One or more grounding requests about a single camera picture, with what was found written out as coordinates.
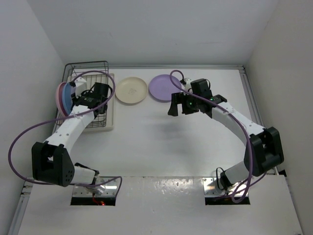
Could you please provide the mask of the cream plate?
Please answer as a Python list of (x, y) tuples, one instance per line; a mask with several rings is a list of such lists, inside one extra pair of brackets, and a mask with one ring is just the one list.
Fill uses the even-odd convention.
[(147, 83), (138, 77), (127, 77), (122, 79), (115, 89), (115, 96), (117, 99), (128, 105), (140, 103), (146, 98), (147, 94)]

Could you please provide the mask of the blue plate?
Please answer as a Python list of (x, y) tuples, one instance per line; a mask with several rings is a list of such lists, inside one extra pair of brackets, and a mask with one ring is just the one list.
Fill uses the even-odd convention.
[(66, 83), (62, 89), (62, 104), (66, 116), (69, 116), (72, 110), (72, 86), (70, 83)]

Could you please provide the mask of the pink plate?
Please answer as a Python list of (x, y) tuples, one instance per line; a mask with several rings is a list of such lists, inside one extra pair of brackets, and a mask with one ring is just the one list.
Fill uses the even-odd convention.
[(57, 89), (56, 89), (56, 93), (55, 93), (55, 102), (57, 105), (57, 109), (59, 111), (59, 113), (61, 114), (62, 117), (66, 117), (67, 113), (64, 110), (63, 107), (63, 101), (62, 101), (62, 93), (63, 93), (63, 87), (65, 86), (66, 82), (62, 82), (58, 85)]

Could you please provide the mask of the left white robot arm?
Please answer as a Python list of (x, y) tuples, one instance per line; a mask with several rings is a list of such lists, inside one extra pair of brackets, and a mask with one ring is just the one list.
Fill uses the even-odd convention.
[(96, 82), (91, 90), (86, 84), (63, 82), (56, 90), (59, 112), (66, 118), (61, 126), (44, 142), (36, 142), (31, 149), (33, 178), (44, 183), (95, 185), (97, 170), (73, 163), (70, 152), (85, 128), (107, 110), (106, 101), (113, 93), (108, 84)]

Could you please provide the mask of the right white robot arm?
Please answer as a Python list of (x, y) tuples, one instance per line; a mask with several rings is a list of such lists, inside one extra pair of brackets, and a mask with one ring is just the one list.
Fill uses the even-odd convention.
[(178, 116), (178, 105), (185, 115), (201, 112), (221, 123), (246, 147), (244, 159), (223, 170), (217, 180), (217, 187), (225, 191), (237, 182), (253, 176), (261, 176), (284, 161), (279, 131), (265, 128), (235, 110), (222, 95), (213, 95), (207, 79), (183, 78), (173, 93), (168, 115)]

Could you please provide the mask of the far purple plate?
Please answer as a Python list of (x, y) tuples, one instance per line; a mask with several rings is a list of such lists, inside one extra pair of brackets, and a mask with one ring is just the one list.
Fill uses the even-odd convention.
[(148, 88), (152, 97), (162, 102), (170, 102), (172, 94), (181, 92), (181, 90), (172, 83), (170, 75), (168, 74), (161, 74), (154, 77), (150, 81)]

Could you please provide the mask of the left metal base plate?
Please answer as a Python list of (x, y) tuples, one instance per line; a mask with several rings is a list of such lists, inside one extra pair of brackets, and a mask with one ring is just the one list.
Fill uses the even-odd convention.
[(87, 188), (81, 186), (74, 186), (72, 197), (76, 198), (92, 198), (97, 197), (115, 197), (120, 185), (120, 178), (98, 177), (96, 184), (102, 185), (95, 188)]

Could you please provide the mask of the metal base plate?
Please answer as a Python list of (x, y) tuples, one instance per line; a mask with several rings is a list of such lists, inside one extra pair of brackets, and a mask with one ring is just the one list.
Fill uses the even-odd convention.
[(239, 183), (235, 183), (233, 186), (229, 187), (227, 190), (221, 190), (218, 188), (216, 181), (217, 181), (216, 177), (203, 177), (202, 178), (205, 197), (213, 198), (213, 197), (229, 196), (233, 194), (236, 188), (238, 188), (236, 196), (240, 197), (243, 195), (246, 189), (246, 184), (243, 184), (239, 187), (238, 186)]
[(96, 184), (102, 185), (95, 188), (87, 188), (81, 186), (74, 186), (72, 197), (76, 198), (92, 198), (97, 197), (115, 197), (120, 185), (120, 178), (98, 177)]

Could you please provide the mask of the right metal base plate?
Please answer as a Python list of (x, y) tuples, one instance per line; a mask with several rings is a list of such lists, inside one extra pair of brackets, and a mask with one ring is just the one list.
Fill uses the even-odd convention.
[(217, 181), (216, 177), (203, 177), (202, 178), (205, 197), (213, 198), (213, 197), (229, 196), (233, 194), (236, 188), (238, 188), (236, 196), (240, 197), (243, 195), (246, 189), (246, 184), (243, 184), (239, 187), (238, 186), (239, 183), (235, 183), (233, 186), (229, 187), (227, 190), (221, 190), (218, 188), (216, 181)]

